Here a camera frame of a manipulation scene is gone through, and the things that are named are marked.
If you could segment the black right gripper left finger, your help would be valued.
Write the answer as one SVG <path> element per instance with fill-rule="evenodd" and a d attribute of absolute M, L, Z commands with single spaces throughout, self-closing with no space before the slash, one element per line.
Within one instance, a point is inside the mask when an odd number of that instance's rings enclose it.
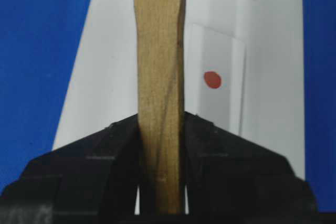
<path fill-rule="evenodd" d="M 1 194 L 1 223 L 114 223 L 134 214 L 136 115 L 32 159 Z"/>

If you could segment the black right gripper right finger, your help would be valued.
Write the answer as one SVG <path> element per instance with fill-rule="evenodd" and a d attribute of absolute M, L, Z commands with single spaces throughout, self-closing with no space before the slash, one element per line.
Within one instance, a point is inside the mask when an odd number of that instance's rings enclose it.
<path fill-rule="evenodd" d="M 187 196 L 202 223 L 318 223 L 309 185 L 271 150 L 185 115 Z"/>

